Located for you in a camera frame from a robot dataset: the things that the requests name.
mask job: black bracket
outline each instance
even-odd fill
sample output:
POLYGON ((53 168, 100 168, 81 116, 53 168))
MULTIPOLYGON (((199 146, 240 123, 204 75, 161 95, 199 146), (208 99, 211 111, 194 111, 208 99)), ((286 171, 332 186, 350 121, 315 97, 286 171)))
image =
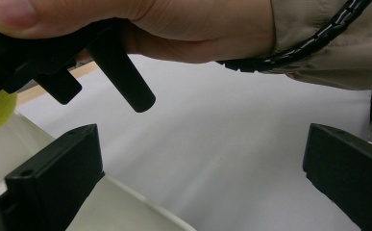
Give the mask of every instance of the black bracket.
POLYGON ((372 144, 313 124, 303 169, 362 231, 372 231, 372 144))
POLYGON ((6 176, 0 231, 63 231, 105 175, 96 125, 71 130, 6 176))
POLYGON ((60 103, 68 103, 81 85, 68 72, 84 49, 136 112, 148 110, 156 97, 120 45, 124 19, 106 19, 63 37, 17 39, 0 34, 0 90, 13 93, 36 80, 60 103))

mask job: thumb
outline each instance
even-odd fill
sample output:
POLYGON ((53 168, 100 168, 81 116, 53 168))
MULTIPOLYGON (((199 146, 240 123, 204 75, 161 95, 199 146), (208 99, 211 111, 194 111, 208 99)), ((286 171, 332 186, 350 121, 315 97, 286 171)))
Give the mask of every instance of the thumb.
POLYGON ((15 38, 42 39, 72 33, 91 22, 134 19, 153 1, 0 0, 0 32, 15 38))

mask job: black plastic clip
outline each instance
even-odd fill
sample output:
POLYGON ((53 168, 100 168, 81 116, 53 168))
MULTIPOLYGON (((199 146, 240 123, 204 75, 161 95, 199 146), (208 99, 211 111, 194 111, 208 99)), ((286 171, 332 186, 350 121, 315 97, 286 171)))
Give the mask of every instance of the black plastic clip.
POLYGON ((6 176, 0 231, 63 231, 105 175, 96 125, 71 130, 6 176))
POLYGON ((68 72, 86 49, 136 112, 144 112, 155 95, 119 43, 123 19, 106 19, 63 37, 17 39, 0 34, 0 90, 13 93, 34 79, 60 103, 68 103, 81 85, 68 72))

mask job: hand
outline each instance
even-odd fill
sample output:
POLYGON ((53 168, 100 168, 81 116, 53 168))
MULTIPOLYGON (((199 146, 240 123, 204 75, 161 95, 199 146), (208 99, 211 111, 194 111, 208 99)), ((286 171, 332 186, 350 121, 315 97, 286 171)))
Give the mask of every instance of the hand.
POLYGON ((0 32, 42 39, 127 18, 131 54, 185 63, 251 58, 274 46, 270 0, 0 0, 0 32))

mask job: beige sleeve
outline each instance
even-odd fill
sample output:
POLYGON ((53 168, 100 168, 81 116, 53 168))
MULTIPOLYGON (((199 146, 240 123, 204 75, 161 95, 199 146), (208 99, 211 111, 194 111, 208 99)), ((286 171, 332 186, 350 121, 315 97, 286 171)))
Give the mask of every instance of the beige sleeve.
MULTIPOLYGON (((311 37, 345 0, 272 0, 275 52, 311 37)), ((273 70, 302 82, 347 90, 372 90, 372 3, 327 47, 303 61, 273 70)))

